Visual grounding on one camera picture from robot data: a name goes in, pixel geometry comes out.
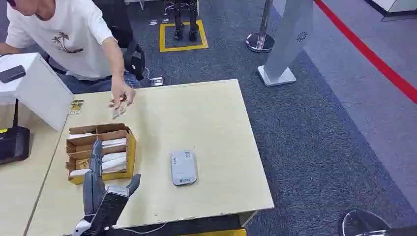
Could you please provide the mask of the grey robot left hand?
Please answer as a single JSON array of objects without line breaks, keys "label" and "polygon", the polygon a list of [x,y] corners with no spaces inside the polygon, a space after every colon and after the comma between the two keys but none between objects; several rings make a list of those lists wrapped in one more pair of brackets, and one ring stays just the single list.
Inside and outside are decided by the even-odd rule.
[{"label": "grey robot left hand", "polygon": [[109,212],[110,215],[121,214],[125,208],[129,197],[133,195],[140,185],[141,174],[132,177],[130,183],[121,188],[115,186],[115,193],[111,193],[108,198],[105,197],[107,188],[103,181],[102,158],[102,141],[97,138],[93,144],[89,170],[84,174],[83,182],[83,203],[85,215],[93,215],[99,211],[101,205]]}]

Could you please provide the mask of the person's left hand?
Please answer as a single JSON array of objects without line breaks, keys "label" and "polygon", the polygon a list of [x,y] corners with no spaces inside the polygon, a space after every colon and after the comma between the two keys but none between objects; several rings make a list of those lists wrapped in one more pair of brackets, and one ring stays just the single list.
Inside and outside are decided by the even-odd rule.
[{"label": "person's left hand", "polygon": [[109,107],[117,109],[122,102],[126,102],[127,106],[133,103],[135,90],[125,82],[112,80],[111,92],[113,99],[110,100]]}]

